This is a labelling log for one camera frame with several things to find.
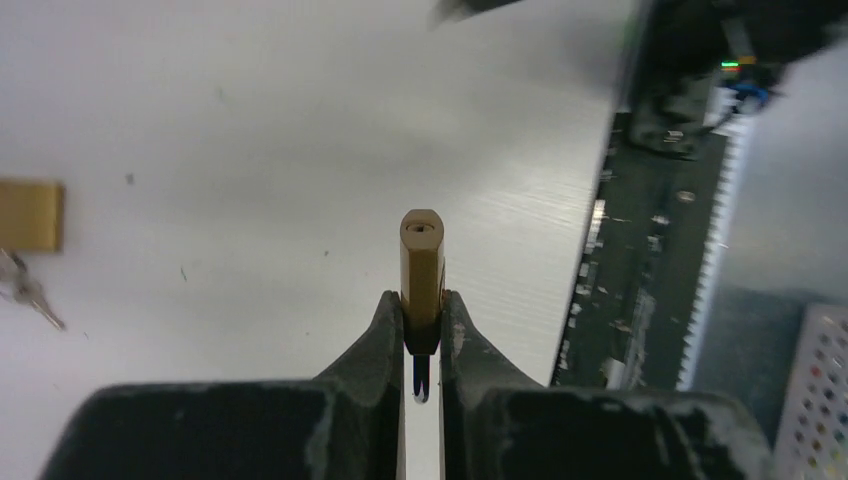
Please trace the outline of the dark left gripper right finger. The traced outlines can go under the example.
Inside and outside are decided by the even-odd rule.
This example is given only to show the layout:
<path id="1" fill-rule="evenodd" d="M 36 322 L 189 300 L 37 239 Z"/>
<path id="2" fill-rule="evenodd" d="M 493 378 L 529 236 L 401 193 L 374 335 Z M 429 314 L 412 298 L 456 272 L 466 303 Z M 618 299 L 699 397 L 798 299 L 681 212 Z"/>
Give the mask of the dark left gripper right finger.
<path id="1" fill-rule="evenodd" d="M 441 317 L 445 479 L 772 479 L 753 417 L 732 399 L 675 391 L 545 387 L 473 324 Z"/>

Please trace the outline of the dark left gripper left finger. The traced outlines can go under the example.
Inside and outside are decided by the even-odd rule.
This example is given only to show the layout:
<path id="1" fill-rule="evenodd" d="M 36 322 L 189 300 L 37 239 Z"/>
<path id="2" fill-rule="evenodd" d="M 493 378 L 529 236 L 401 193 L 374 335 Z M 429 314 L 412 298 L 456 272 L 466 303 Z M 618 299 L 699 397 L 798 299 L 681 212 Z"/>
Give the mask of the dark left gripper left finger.
<path id="1" fill-rule="evenodd" d="M 396 293 L 308 380 L 113 385 L 71 417 L 45 479 L 401 479 Z"/>

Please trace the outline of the small brass padlock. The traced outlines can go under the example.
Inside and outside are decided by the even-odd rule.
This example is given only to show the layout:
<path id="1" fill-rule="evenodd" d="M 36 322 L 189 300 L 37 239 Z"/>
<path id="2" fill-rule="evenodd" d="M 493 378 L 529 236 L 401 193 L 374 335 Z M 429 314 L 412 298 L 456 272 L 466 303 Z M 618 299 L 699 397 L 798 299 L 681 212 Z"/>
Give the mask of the small brass padlock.
<path id="1" fill-rule="evenodd" d="M 430 396 L 430 357 L 441 338 L 444 224 L 434 210 L 412 209 L 403 217 L 399 235 L 404 344 L 413 360 L 413 397 L 424 404 Z"/>

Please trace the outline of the silver key bunch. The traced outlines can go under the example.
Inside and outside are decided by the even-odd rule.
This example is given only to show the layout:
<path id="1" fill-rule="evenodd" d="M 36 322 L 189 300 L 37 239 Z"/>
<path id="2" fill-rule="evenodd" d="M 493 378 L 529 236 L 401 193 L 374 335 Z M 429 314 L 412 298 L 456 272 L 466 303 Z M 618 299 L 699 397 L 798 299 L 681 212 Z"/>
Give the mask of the silver key bunch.
<path id="1" fill-rule="evenodd" d="M 1 297 L 32 308 L 59 331 L 67 329 L 50 307 L 42 285 L 29 274 L 25 262 L 17 254 L 4 249 L 1 250 Z"/>

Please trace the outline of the large brass padlock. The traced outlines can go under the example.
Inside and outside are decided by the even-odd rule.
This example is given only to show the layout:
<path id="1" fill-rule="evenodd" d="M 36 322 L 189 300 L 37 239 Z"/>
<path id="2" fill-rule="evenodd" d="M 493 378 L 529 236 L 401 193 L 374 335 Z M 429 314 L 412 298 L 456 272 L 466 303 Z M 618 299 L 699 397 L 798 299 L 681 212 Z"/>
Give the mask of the large brass padlock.
<path id="1" fill-rule="evenodd" d="M 63 247 L 65 187 L 1 178 L 1 248 L 56 253 Z"/>

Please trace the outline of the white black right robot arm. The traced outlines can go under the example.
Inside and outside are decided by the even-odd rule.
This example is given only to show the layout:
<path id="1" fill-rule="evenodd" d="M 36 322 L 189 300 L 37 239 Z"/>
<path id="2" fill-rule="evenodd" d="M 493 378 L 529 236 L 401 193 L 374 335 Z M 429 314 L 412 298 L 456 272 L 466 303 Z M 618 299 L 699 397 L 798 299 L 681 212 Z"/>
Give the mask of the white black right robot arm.
<path id="1" fill-rule="evenodd" d="M 769 105 L 790 64 L 846 34 L 844 1 L 639 1 L 605 159 L 716 161 L 721 130 Z"/>

